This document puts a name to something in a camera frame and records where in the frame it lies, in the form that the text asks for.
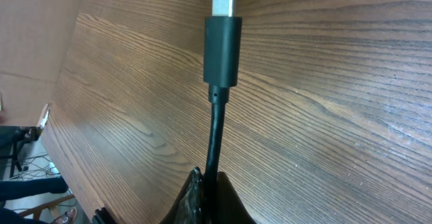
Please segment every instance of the silver connector plug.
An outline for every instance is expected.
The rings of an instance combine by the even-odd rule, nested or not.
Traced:
[[[234,16],[236,0],[213,0],[212,16]]]

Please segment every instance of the black chair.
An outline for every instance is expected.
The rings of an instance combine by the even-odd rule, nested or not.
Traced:
[[[41,134],[40,129],[36,127],[16,127],[2,126],[0,127],[0,148],[12,145],[12,154],[0,156],[1,159],[11,159],[10,178],[14,177],[15,167],[18,171],[22,171],[21,164],[18,160],[18,154],[22,147],[38,139]]]

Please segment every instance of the brown wooden surface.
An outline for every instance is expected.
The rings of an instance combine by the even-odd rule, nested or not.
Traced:
[[[43,142],[87,215],[205,166],[210,0],[84,0]],[[258,223],[432,222],[432,0],[238,0],[220,170]]]
[[[68,50],[81,0],[0,0],[0,125],[36,125]]]

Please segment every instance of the wooden table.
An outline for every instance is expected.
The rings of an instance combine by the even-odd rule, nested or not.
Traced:
[[[86,214],[205,166],[211,0],[83,0],[43,143]],[[432,222],[432,0],[238,0],[220,170],[258,223]]]

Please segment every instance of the dark jeans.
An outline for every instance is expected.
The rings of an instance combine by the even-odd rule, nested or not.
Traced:
[[[37,179],[31,181],[0,181],[0,201],[15,200],[37,194],[61,194],[68,190],[68,185],[62,177]],[[6,208],[0,208],[0,220],[4,224],[43,224],[43,221],[23,219],[18,214]]]

